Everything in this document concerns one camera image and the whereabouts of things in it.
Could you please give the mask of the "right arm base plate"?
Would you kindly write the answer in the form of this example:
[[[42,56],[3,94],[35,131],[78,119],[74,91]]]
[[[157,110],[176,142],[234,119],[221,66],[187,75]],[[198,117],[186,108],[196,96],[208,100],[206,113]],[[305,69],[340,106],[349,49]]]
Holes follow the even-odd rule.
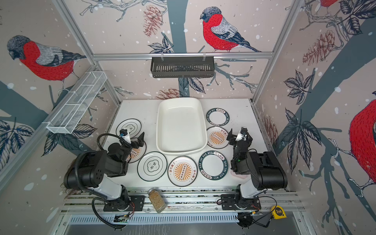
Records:
[[[235,194],[222,194],[217,203],[224,211],[261,210],[258,198],[243,198]]]

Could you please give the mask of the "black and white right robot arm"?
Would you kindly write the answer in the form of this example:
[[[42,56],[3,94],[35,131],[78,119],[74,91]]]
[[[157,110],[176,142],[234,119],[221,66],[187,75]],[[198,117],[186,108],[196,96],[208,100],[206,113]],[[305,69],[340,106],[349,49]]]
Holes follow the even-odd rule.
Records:
[[[253,138],[247,128],[241,128],[237,135],[231,130],[228,137],[233,146],[231,170],[236,175],[250,175],[245,183],[239,184],[234,194],[221,196],[223,210],[260,210],[260,195],[268,190],[287,187],[287,175],[272,151],[258,153],[250,146]]]

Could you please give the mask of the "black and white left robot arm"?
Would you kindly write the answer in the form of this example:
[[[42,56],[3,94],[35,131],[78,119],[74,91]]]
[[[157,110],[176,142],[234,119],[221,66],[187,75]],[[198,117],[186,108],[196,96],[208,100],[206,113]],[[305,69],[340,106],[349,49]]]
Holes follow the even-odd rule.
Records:
[[[119,135],[99,135],[99,150],[84,152],[74,160],[64,176],[65,188],[97,196],[105,212],[142,211],[145,197],[130,196],[124,185],[111,179],[127,174],[131,151],[145,146],[144,136],[132,139],[128,129],[121,129]]]

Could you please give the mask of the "large green rim plate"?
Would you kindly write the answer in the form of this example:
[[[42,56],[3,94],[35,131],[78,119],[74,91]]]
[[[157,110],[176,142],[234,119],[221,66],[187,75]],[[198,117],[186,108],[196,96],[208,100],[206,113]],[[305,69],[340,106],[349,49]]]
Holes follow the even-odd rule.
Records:
[[[201,155],[198,167],[205,178],[218,181],[226,176],[229,170],[229,163],[222,153],[210,150]]]

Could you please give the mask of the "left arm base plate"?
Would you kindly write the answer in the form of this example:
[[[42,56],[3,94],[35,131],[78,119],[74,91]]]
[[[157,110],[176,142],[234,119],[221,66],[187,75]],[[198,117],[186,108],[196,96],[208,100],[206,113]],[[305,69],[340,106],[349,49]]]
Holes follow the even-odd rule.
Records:
[[[143,210],[145,196],[131,195],[124,199],[118,198],[115,200],[106,201],[104,212],[140,212]]]

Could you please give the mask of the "small green rim plate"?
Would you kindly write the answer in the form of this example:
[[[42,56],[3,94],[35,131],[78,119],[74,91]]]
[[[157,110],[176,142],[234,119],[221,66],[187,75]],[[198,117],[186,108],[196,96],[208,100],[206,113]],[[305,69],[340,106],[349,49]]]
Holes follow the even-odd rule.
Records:
[[[212,108],[206,113],[207,122],[212,126],[225,126],[230,121],[229,113],[222,108]]]

